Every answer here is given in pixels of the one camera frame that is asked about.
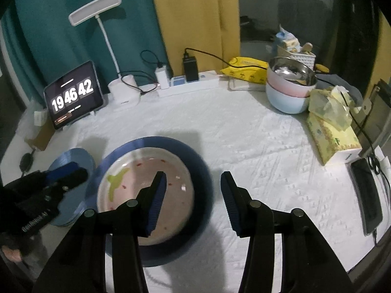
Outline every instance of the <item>gray cloth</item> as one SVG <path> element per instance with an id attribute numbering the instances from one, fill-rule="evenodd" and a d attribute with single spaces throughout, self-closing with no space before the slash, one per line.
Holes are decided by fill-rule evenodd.
<path id="1" fill-rule="evenodd" d="M 326 89 L 331 86 L 326 82 L 322 82 L 321 80 L 319 80 L 319 78 L 326 80 L 335 86 L 343 86 L 345 87 L 346 90 L 349 91 L 349 95 L 356 103 L 356 106 L 362 106 L 363 99 L 360 91 L 356 87 L 351 86 L 348 82 L 343 80 L 338 75 L 316 74 L 316 76 L 318 77 L 318 82 L 316 83 L 316 89 Z"/>

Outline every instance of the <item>textured tablecloth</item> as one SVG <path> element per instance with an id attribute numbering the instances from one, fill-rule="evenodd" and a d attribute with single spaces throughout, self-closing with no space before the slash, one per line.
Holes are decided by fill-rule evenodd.
<path id="1" fill-rule="evenodd" d="M 167 98 L 146 95 L 134 108 L 108 106 L 95 117 L 78 122 L 77 146 L 87 149 L 97 163 L 128 141 L 166 136 L 195 149 L 210 168 L 215 190 L 210 222 L 182 257 L 145 269 L 151 293 L 238 291 L 248 239 L 238 238 L 231 229 L 220 192 L 223 171 L 231 171 L 238 186 L 272 209 L 290 212 L 302 208 L 347 271 L 372 249 L 372 237 L 363 235 L 347 166 L 321 166 L 306 117 L 306 113 L 277 111 L 265 93 L 218 88 Z M 381 237 L 390 223 L 382 186 L 379 194 L 384 215 L 378 228 Z M 280 236 L 276 236 L 275 256 L 273 292 L 279 292 Z M 110 262 L 107 257 L 108 272 Z"/>

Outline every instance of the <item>large blue plate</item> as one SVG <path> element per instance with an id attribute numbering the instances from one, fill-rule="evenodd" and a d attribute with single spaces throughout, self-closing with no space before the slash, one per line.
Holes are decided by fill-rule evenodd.
<path id="1" fill-rule="evenodd" d="M 142 147 L 159 147 L 178 156 L 189 170 L 194 187 L 194 208 L 182 231 L 173 238 L 152 246 L 140 246 L 144 267 L 168 263 L 186 252 L 205 228 L 213 204 L 213 184 L 202 158 L 186 144 L 167 137 L 144 137 L 128 142 L 111 152 L 94 171 L 86 193 L 87 208 L 97 209 L 97 191 L 109 167 L 124 154 Z M 107 236 L 107 253 L 111 255 L 111 237 Z"/>
<path id="2" fill-rule="evenodd" d="M 91 178 L 95 169 L 95 162 L 92 156 L 84 149 L 79 147 L 70 149 L 61 154 L 50 165 L 49 171 L 59 168 L 69 162 L 76 162 L 80 167 L 83 167 L 88 172 L 88 177 Z M 60 215 L 54 218 L 50 224 L 58 227 L 70 225 L 82 214 L 86 209 L 85 198 L 87 191 L 88 181 L 79 185 L 78 187 L 66 192 L 64 199 L 58 206 Z"/>

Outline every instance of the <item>plate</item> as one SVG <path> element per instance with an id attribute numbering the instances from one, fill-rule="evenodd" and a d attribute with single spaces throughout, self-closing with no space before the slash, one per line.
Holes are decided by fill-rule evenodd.
<path id="1" fill-rule="evenodd" d="M 148 238 L 138 238 L 141 246 L 162 243 L 186 225 L 194 203 L 193 184 L 186 166 L 165 149 L 143 147 L 116 160 L 98 188 L 98 211 L 114 210 L 125 201 L 135 199 L 142 188 L 149 187 L 157 171 L 166 174 L 167 190 L 155 230 Z"/>
<path id="2" fill-rule="evenodd" d="M 80 167 L 85 168 L 88 172 L 89 179 L 91 179 L 95 169 L 94 159 L 86 150 L 80 147 L 70 149 L 61 154 L 50 165 L 48 170 L 53 171 L 69 162 L 76 162 Z M 88 183 L 89 180 L 64 194 L 63 200 L 58 205 L 60 215 L 50 222 L 51 225 L 65 227 L 79 218 L 81 213 L 86 209 L 85 198 Z"/>
<path id="3" fill-rule="evenodd" d="M 199 238 L 210 218 L 214 192 L 207 165 L 191 147 L 167 137 L 144 137 L 118 147 L 100 163 L 89 181 L 86 193 L 87 208 L 98 211 L 98 187 L 110 166 L 126 153 L 143 147 L 165 149 L 179 157 L 190 173 L 194 189 L 193 211 L 179 234 L 159 244 L 139 247 L 143 266 L 152 267 L 169 263 L 178 258 Z M 106 237 L 106 253 L 111 256 L 110 235 Z"/>

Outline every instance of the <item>metal screw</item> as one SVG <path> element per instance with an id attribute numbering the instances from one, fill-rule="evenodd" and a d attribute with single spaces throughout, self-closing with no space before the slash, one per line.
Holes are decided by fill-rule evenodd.
<path id="1" fill-rule="evenodd" d="M 84 212 L 84 216 L 86 217 L 92 217 L 93 215 L 95 215 L 95 211 L 93 209 L 87 209 L 85 212 Z"/>
<path id="2" fill-rule="evenodd" d="M 250 206 L 253 208 L 259 208 L 261 207 L 262 203 L 256 199 L 253 199 L 250 201 Z"/>
<path id="3" fill-rule="evenodd" d="M 126 206 L 128 206 L 128 207 L 136 207 L 137 205 L 138 205 L 138 201 L 135 199 L 129 199 L 126 202 Z"/>
<path id="4" fill-rule="evenodd" d="M 298 217 L 303 217 L 304 216 L 304 211 L 302 209 L 300 209 L 300 208 L 295 208 L 293 210 L 293 214 L 295 216 L 298 216 Z"/>

